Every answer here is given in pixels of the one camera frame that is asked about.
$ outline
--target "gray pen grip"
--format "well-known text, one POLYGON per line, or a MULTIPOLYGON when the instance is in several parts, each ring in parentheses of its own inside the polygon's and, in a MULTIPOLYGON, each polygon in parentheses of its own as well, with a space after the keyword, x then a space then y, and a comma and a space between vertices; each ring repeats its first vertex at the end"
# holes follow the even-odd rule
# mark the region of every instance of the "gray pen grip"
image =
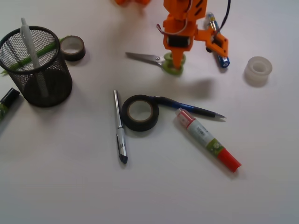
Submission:
POLYGON ((126 141, 125 141, 125 131, 123 128, 117 129, 117 144, 118 144, 118 153, 124 156, 127 156, 126 152, 126 141))

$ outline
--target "scissors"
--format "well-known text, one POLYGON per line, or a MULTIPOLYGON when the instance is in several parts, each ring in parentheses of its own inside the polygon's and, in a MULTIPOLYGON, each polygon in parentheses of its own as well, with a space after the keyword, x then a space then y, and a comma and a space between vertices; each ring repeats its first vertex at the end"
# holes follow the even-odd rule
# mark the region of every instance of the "scissors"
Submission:
MULTIPOLYGON (((171 53, 167 53, 164 56, 156 56, 156 55, 144 55, 144 54, 135 54, 135 53, 126 52, 126 55, 129 58, 138 61, 157 65, 160 68, 162 68, 164 71, 172 75, 181 75, 183 73, 183 69, 184 69, 183 66, 181 66, 179 70, 177 70, 173 66, 171 53)), ((185 61, 186 61, 186 56, 184 55, 182 60, 182 65, 185 63, 185 61)))

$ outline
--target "blue battery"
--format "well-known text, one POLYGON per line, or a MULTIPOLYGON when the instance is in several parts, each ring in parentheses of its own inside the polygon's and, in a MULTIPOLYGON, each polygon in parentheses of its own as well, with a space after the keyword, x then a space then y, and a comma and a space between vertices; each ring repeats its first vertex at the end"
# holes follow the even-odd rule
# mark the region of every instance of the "blue battery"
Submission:
MULTIPOLYGON (((214 14, 213 13, 208 13, 206 16, 209 20, 209 26, 215 31, 218 30, 219 26, 218 26, 218 23, 217 23, 217 21, 214 17, 214 14)), ((217 58, 218 58, 218 62, 220 64, 220 67, 227 68, 229 66, 230 62, 229 62, 228 57, 221 57, 221 56, 217 55, 217 58)))

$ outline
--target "blue pen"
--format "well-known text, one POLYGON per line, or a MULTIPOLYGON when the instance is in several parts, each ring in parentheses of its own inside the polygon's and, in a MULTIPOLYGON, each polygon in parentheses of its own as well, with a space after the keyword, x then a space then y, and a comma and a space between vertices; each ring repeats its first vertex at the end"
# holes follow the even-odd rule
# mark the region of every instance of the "blue pen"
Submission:
POLYGON ((195 107, 195 106, 190 106, 187 104, 182 104, 179 103, 177 101, 174 101, 172 99, 166 98, 166 97, 151 97, 157 104, 161 104, 161 105, 165 105, 165 106, 169 106, 175 109, 178 108, 182 108, 187 110, 188 112, 191 113, 195 113, 195 114, 199 114, 199 115, 203 115, 203 116, 207 116, 207 117, 211 117, 211 118, 226 118, 221 114, 212 112, 212 111, 208 111, 199 107, 195 107))
MULTIPOLYGON (((209 20, 209 26, 212 27, 213 30, 218 30, 219 29, 219 26, 218 26, 218 23, 214 17, 214 14, 213 13, 208 13, 206 15, 206 17, 208 18, 209 20)), ((229 58, 228 57, 221 57, 219 55, 217 55, 217 58, 218 58, 218 61, 219 61, 219 64, 222 68, 227 68, 230 64, 229 62, 229 58)))

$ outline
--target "white pen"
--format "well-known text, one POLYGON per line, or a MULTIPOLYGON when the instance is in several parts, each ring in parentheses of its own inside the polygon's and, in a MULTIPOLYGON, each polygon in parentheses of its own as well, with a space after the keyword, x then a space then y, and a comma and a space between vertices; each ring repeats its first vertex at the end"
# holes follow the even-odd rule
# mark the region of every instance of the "white pen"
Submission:
POLYGON ((128 162, 127 152, 126 152, 126 141, 125 141, 125 131, 123 129, 122 121, 121 121, 121 109, 120 104, 118 102, 118 94, 117 90, 114 90, 114 99, 116 106, 116 141, 118 147, 118 156, 120 160, 126 164, 128 162))

